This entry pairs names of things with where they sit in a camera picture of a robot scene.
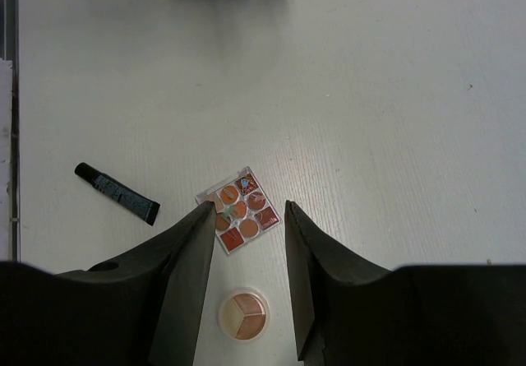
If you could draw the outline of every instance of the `black tube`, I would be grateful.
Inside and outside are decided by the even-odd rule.
[[[154,224],[160,207],[159,203],[141,196],[139,193],[122,185],[119,181],[99,172],[86,163],[80,163],[75,168],[75,174],[90,183],[99,192],[137,215],[148,225]]]

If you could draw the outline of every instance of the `square palette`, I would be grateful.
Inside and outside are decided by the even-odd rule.
[[[250,167],[201,192],[196,200],[198,204],[214,202],[215,234],[227,254],[281,221]]]

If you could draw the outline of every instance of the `white table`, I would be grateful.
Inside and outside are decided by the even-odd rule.
[[[298,202],[382,266],[526,262],[525,8],[20,0],[22,261],[88,268],[250,165],[280,212]],[[160,202],[155,227],[77,178],[81,161]],[[272,312],[250,345],[215,318],[243,286]],[[296,364],[282,225],[216,247],[196,364]]]

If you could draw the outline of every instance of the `eyeshadow palette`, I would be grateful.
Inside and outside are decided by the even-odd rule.
[[[200,193],[196,200],[214,202],[215,234],[227,254],[281,221],[250,167]]]

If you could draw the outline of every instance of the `round compact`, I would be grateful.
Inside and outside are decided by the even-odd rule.
[[[246,214],[247,204],[245,204],[245,202],[238,202],[232,210],[232,216],[238,220],[244,218]]]
[[[215,228],[217,230],[226,230],[230,227],[230,219],[224,218],[223,214],[218,214],[215,217]]]
[[[239,197],[239,191],[233,185],[228,185],[223,188],[220,196],[224,204],[233,204]]]
[[[266,199],[263,193],[254,192],[254,193],[251,193],[251,195],[248,197],[247,202],[251,210],[259,211],[265,206]]]
[[[239,230],[241,231],[243,237],[249,239],[257,235],[257,233],[260,231],[260,227],[254,220],[244,220],[239,225]]]
[[[219,308],[219,326],[235,341],[257,340],[269,324],[269,306],[254,290],[238,290]]]

